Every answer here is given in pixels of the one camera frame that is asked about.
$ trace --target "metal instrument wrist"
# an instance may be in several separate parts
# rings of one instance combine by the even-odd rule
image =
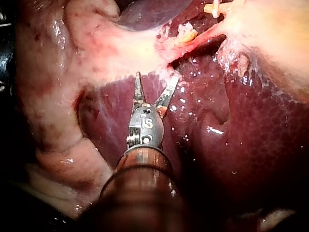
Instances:
[[[161,147],[164,135],[163,121],[156,107],[144,103],[136,109],[129,123],[127,148],[139,144]]]

